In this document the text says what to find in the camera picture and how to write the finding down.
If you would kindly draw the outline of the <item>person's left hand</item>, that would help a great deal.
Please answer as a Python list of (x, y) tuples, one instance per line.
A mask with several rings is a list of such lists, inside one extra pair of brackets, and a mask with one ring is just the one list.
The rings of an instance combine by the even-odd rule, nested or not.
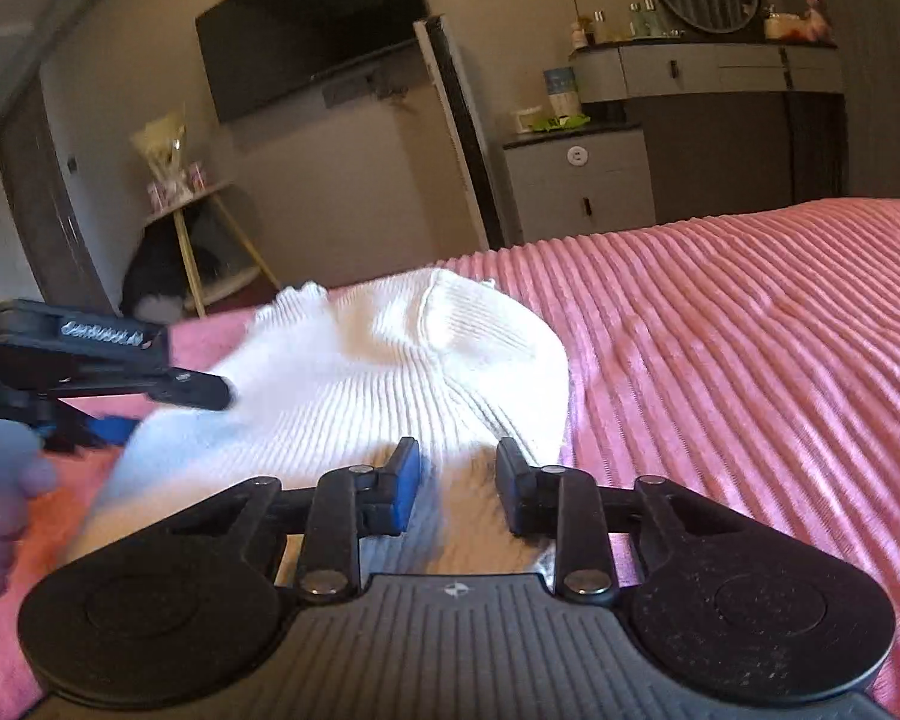
[(30, 427), (0, 419), (0, 595), (16, 564), (17, 543), (29, 528), (29, 505), (58, 483)]

